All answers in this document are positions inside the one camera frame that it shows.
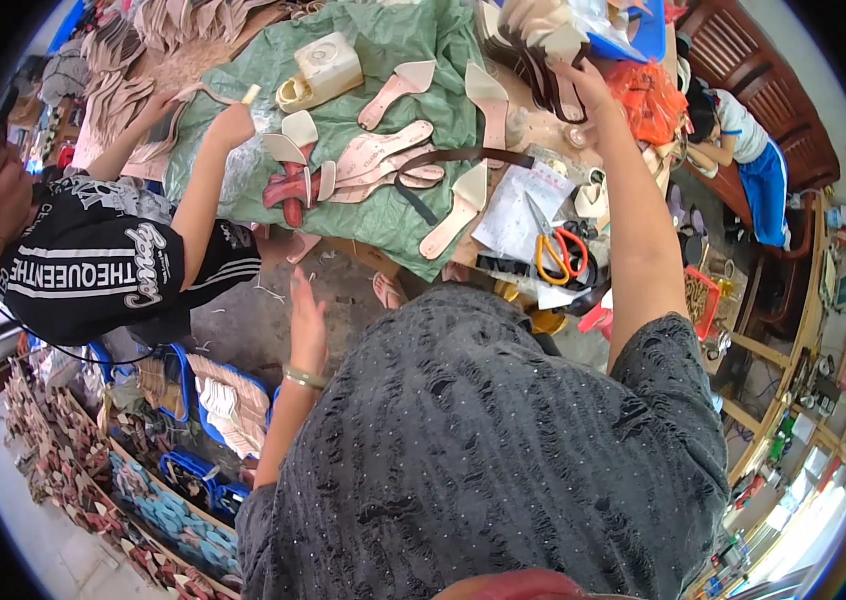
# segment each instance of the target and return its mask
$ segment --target gray textured shirt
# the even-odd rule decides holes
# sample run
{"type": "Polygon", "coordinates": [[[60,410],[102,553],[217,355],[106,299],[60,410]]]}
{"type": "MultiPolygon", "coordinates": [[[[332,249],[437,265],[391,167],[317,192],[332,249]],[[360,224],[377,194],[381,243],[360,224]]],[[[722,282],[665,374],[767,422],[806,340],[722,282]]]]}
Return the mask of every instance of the gray textured shirt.
{"type": "Polygon", "coordinates": [[[237,515],[243,598],[429,599],[529,567],[677,598],[729,492],[692,326],[648,323],[610,376],[529,329],[459,285],[369,326],[237,515]]]}

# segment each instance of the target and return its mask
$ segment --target green tarp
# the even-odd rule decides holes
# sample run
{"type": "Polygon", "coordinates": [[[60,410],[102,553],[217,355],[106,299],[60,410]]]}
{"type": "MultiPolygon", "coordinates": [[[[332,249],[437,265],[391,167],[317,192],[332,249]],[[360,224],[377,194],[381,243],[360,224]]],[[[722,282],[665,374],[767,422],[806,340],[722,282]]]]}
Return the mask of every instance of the green tarp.
{"type": "MultiPolygon", "coordinates": [[[[314,15],[277,23],[262,30],[232,62],[213,68],[203,82],[230,98],[242,98],[250,85],[261,87],[251,106],[257,131],[279,132],[283,113],[273,97],[277,87],[297,73],[294,52],[334,31],[345,34],[359,55],[365,84],[312,108],[309,113],[319,141],[309,158],[312,168],[335,161],[349,141],[364,131],[356,118],[393,74],[411,61],[437,60],[432,86],[423,94],[394,102],[374,134],[392,134],[417,119],[433,124],[432,143],[440,149],[474,146],[478,140],[477,108],[465,96],[466,62],[483,66],[473,34],[473,12],[459,0],[423,0],[418,5],[380,6],[328,4],[314,15]]],[[[179,199],[189,182],[197,149],[214,117],[225,108],[198,93],[179,122],[179,141],[165,171],[168,198],[179,199]]],[[[452,205],[450,187],[471,165],[448,163],[439,186],[417,190],[433,213],[442,218],[452,205]]],[[[234,221],[275,223],[286,227],[282,206],[265,209],[263,189],[282,170],[263,152],[259,137],[230,153],[218,215],[234,221]]],[[[392,185],[377,189],[359,204],[323,202],[303,211],[301,231],[355,239],[381,249],[405,268],[432,281],[453,254],[456,240],[436,260],[419,253],[420,241],[432,229],[392,185]]]]}

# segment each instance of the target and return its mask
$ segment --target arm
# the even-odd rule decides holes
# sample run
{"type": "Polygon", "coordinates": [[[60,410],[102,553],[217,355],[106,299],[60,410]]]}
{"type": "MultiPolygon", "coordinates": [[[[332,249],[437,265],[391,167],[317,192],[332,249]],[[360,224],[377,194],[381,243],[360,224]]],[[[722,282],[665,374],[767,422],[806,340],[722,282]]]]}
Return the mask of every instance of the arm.
{"type": "Polygon", "coordinates": [[[180,291],[193,285],[203,265],[220,204],[226,157],[255,133],[249,108],[236,103],[216,115],[203,136],[189,174],[189,184],[169,224],[183,238],[186,274],[180,291]]]}
{"type": "Polygon", "coordinates": [[[101,182],[115,182],[120,178],[124,167],[127,166],[129,156],[140,142],[140,138],[150,131],[160,119],[170,111],[175,111],[179,102],[172,102],[176,91],[163,92],[150,97],[133,122],[119,134],[113,145],[96,157],[96,160],[86,167],[86,172],[95,180],[101,182]]]}
{"type": "MultiPolygon", "coordinates": [[[[326,302],[313,298],[313,288],[296,267],[289,280],[289,296],[293,312],[289,323],[289,364],[312,375],[320,375],[326,363],[326,322],[323,312],[326,302]]],[[[284,377],[280,397],[273,406],[273,420],[262,445],[260,463],[256,467],[253,489],[276,483],[280,463],[287,457],[290,445],[320,393],[314,388],[299,385],[284,377]]]]}
{"type": "Polygon", "coordinates": [[[613,223],[613,339],[609,367],[637,330],[675,312],[687,316],[683,261],[673,220],[653,174],[633,141],[620,107],[588,60],[583,71],[565,62],[552,66],[576,85],[599,132],[613,223]]]}
{"type": "Polygon", "coordinates": [[[701,144],[690,143],[688,144],[688,148],[690,150],[696,150],[706,158],[717,162],[721,166],[729,167],[729,165],[733,163],[733,151],[736,149],[736,138],[736,134],[727,135],[724,133],[719,137],[718,146],[709,142],[703,142],[701,144]]]}
{"type": "Polygon", "coordinates": [[[717,164],[716,160],[710,158],[702,151],[697,150],[696,144],[687,144],[686,156],[688,156],[690,159],[693,159],[693,162],[698,164],[705,171],[716,171],[719,168],[719,165],[717,164]]]}

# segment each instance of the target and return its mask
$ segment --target scissors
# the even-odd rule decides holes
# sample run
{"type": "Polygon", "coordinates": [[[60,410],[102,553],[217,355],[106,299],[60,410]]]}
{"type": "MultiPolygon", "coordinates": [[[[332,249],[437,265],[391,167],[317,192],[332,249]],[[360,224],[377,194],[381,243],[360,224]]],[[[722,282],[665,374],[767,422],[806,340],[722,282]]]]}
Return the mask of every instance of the scissors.
{"type": "Polygon", "coordinates": [[[539,235],[536,236],[536,271],[539,273],[540,277],[543,278],[544,282],[551,283],[552,285],[563,285],[564,283],[569,282],[571,277],[575,278],[586,270],[586,263],[589,259],[589,255],[586,251],[586,245],[583,240],[566,228],[562,226],[552,226],[530,194],[524,192],[523,195],[529,203],[529,210],[533,213],[533,219],[536,220],[536,224],[540,230],[539,235]],[[557,255],[557,252],[553,249],[553,244],[550,242],[550,236],[556,238],[556,243],[559,244],[559,255],[557,255]],[[574,258],[576,257],[567,247],[567,241],[575,244],[579,248],[579,252],[577,252],[577,254],[582,256],[582,258],[580,259],[578,268],[574,268],[573,266],[574,258]],[[558,265],[561,273],[560,278],[551,276],[549,272],[543,268],[544,246],[546,247],[546,252],[549,257],[552,258],[558,265]]]}

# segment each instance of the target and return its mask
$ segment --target hand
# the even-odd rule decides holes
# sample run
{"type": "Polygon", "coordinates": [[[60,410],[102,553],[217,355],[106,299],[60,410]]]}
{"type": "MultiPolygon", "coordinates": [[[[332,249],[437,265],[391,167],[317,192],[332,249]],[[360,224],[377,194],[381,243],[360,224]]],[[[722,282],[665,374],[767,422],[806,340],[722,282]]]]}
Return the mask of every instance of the hand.
{"type": "Polygon", "coordinates": [[[303,270],[296,267],[289,278],[289,298],[293,313],[289,318],[289,364],[314,376],[326,366],[326,302],[317,304],[303,270]]]}
{"type": "Polygon", "coordinates": [[[149,131],[167,113],[175,111],[180,106],[179,101],[171,102],[177,96],[177,93],[177,90],[170,90],[152,94],[142,107],[140,114],[137,115],[135,123],[139,123],[140,126],[149,131]]]}
{"type": "Polygon", "coordinates": [[[233,150],[255,134],[256,126],[253,125],[249,107],[240,102],[216,115],[206,131],[206,138],[220,142],[227,150],[233,150]]]}
{"type": "Polygon", "coordinates": [[[569,62],[551,57],[547,57],[547,65],[553,73],[576,86],[576,93],[586,106],[587,114],[600,114],[605,110],[604,107],[613,107],[615,110],[616,100],[610,93],[607,82],[597,67],[586,58],[580,64],[579,70],[570,66],[569,62]]]}

